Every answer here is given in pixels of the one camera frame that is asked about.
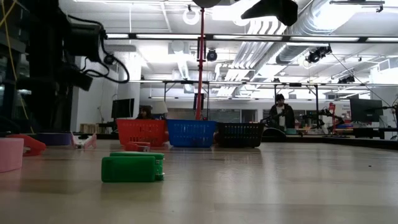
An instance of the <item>green plastic container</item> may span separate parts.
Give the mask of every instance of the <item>green plastic container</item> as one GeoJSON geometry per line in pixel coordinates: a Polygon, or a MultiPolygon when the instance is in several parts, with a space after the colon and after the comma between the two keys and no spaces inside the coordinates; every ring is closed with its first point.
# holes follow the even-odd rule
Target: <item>green plastic container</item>
{"type": "Polygon", "coordinates": [[[113,156],[152,156],[155,157],[155,180],[163,180],[164,173],[163,173],[163,160],[164,154],[163,153],[155,153],[155,152],[111,152],[111,157],[113,156]]]}
{"type": "Polygon", "coordinates": [[[102,159],[103,182],[155,181],[154,156],[113,156],[102,159]]]}

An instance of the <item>ceiling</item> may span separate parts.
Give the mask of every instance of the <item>ceiling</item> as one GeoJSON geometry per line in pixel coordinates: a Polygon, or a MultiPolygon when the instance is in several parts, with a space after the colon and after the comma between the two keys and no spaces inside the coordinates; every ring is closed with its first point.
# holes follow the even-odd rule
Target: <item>ceiling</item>
{"type": "MultiPolygon", "coordinates": [[[[299,11],[310,0],[296,0],[299,11]]],[[[187,4],[171,6],[169,4],[105,4],[103,2],[75,2],[74,0],[60,0],[60,7],[67,14],[77,17],[100,21],[107,32],[149,32],[149,33],[199,33],[200,23],[188,25],[183,20],[183,13],[187,4]]],[[[246,34],[250,25],[237,26],[233,21],[216,21],[212,19],[212,9],[205,17],[205,33],[208,34],[246,34]]],[[[394,10],[376,13],[376,9],[364,9],[354,14],[348,22],[335,30],[333,35],[385,35],[392,36],[398,33],[398,13],[394,10]]],[[[135,45],[144,58],[142,74],[146,78],[156,77],[158,74],[171,73],[177,70],[177,62],[167,58],[168,44],[170,41],[150,40],[113,40],[106,44],[132,44],[135,45]]],[[[232,62],[239,52],[242,42],[208,42],[208,48],[214,48],[218,52],[218,62],[204,64],[205,70],[214,71],[217,63],[232,62]]],[[[189,46],[196,46],[195,41],[188,42],[189,46]]],[[[331,44],[333,53],[338,56],[342,64],[347,68],[360,68],[357,70],[359,77],[368,77],[369,67],[376,63],[366,62],[373,58],[386,55],[398,55],[398,46],[392,44],[331,44]]],[[[187,59],[189,70],[197,70],[196,58],[187,59]]],[[[296,81],[308,81],[308,77],[317,81],[325,80],[333,75],[345,71],[345,68],[331,55],[321,60],[320,63],[306,69],[296,63],[291,63],[283,72],[284,79],[296,81]]]]}

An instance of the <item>vertical pole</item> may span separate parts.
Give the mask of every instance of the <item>vertical pole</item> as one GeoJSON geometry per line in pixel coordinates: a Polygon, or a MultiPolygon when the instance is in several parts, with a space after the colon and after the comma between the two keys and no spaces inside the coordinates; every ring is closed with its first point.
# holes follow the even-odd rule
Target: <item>vertical pole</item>
{"type": "Polygon", "coordinates": [[[319,129],[319,97],[318,97],[318,85],[315,85],[315,103],[317,104],[317,129],[319,129]]]}
{"type": "Polygon", "coordinates": [[[164,101],[165,102],[166,102],[166,93],[167,93],[166,85],[167,85],[167,83],[164,83],[164,101]]]}
{"type": "Polygon", "coordinates": [[[200,50],[199,50],[199,85],[197,98],[197,116],[196,120],[200,120],[201,112],[201,75],[203,71],[203,47],[205,44],[205,8],[200,9],[201,12],[201,27],[200,27],[200,50]]]}
{"type": "Polygon", "coordinates": [[[274,85],[274,99],[275,99],[275,104],[276,104],[276,86],[277,86],[277,85],[274,85]]]}
{"type": "Polygon", "coordinates": [[[207,120],[209,120],[209,106],[210,106],[210,83],[207,83],[207,120]]]}

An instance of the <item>table surface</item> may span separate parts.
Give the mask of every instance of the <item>table surface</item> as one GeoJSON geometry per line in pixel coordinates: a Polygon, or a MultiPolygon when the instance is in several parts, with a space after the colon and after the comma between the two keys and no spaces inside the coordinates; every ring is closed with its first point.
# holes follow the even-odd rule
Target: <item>table surface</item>
{"type": "Polygon", "coordinates": [[[398,154],[327,144],[174,149],[165,180],[104,184],[98,149],[47,149],[0,174],[1,223],[397,223],[398,154]]]}

